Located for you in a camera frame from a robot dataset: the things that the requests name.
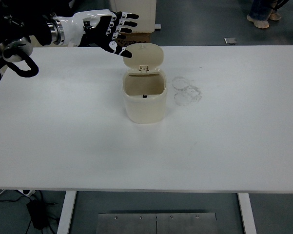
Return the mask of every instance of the open lid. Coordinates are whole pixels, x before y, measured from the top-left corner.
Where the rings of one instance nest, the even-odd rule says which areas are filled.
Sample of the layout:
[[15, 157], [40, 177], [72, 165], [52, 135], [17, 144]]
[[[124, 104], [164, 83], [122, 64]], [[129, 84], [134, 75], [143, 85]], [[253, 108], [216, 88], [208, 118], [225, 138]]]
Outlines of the open lid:
[[164, 60], [163, 50], [155, 44], [136, 43], [126, 47], [132, 53], [132, 58], [123, 57], [123, 62], [130, 68], [141, 70], [148, 66], [152, 70], [162, 64]]

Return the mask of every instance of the cardboard box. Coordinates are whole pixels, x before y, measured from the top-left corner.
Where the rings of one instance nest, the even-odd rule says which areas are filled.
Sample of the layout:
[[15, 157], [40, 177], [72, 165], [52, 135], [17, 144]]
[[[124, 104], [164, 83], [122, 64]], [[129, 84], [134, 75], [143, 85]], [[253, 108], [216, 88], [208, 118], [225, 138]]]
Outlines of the cardboard box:
[[124, 47], [135, 43], [150, 43], [151, 33], [129, 33], [125, 34], [126, 39], [116, 39], [118, 45]]

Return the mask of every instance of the gray floor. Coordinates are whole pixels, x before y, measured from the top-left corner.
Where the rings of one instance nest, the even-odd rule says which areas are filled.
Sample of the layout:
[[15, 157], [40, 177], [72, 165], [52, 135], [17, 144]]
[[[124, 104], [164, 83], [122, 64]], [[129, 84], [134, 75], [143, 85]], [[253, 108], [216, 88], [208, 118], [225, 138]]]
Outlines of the gray floor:
[[[234, 37], [238, 45], [293, 45], [293, 0], [279, 10], [283, 18], [279, 22], [270, 21], [265, 30], [246, 20], [251, 4], [251, 0], [157, 0], [156, 23], [162, 28], [152, 33], [151, 42], [160, 46], [225, 46], [224, 38]], [[107, 8], [106, 0], [77, 0], [74, 5], [75, 11]], [[45, 200], [58, 203], [48, 207], [50, 214], [58, 217], [65, 192], [43, 193]], [[18, 196], [15, 191], [7, 191], [0, 199]], [[293, 194], [251, 194], [250, 199], [258, 234], [293, 234]], [[26, 203], [26, 198], [13, 203], [0, 202], [0, 233], [26, 232], [30, 221]], [[99, 213], [119, 211], [215, 212], [219, 233], [243, 233], [236, 194], [107, 192], [78, 192], [71, 233], [93, 234]], [[50, 222], [56, 230], [56, 223]], [[41, 232], [31, 226], [28, 233]]]

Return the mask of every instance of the robot finger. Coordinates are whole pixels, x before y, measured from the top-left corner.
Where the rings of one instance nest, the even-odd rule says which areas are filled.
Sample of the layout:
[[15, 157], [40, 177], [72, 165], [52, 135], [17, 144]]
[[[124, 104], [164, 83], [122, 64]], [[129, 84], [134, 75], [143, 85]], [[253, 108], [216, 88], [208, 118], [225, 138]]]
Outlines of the robot finger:
[[132, 29], [117, 26], [116, 33], [131, 33]]
[[138, 19], [138, 15], [137, 14], [132, 14], [132, 13], [128, 13], [128, 12], [122, 12], [121, 18], [122, 19]]
[[109, 51], [109, 52], [111, 52], [113, 54], [121, 55], [121, 56], [127, 57], [127, 58], [132, 57], [131, 52], [129, 52], [125, 48], [123, 48], [120, 45], [118, 45], [115, 41], [111, 41], [109, 43], [109, 49], [107, 49], [106, 51]]
[[125, 39], [126, 36], [125, 35], [122, 35], [120, 33], [114, 33], [112, 39], [115, 40], [117, 38], [119, 38], [119, 39]]
[[128, 21], [128, 20], [120, 20], [119, 21], [119, 26], [130, 26], [130, 27], [136, 27], [137, 23], [136, 22], [132, 22], [132, 21]]

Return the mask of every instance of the metal plate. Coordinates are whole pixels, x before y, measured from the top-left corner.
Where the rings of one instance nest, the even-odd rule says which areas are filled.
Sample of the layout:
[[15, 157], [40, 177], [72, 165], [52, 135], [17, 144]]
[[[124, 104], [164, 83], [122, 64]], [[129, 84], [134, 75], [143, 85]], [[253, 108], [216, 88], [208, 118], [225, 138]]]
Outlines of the metal plate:
[[224, 41], [227, 45], [236, 45], [236, 38], [224, 38]]
[[156, 234], [156, 214], [99, 214], [97, 234]]
[[217, 234], [215, 213], [99, 214], [97, 234]]
[[217, 234], [215, 213], [157, 214], [157, 234]]

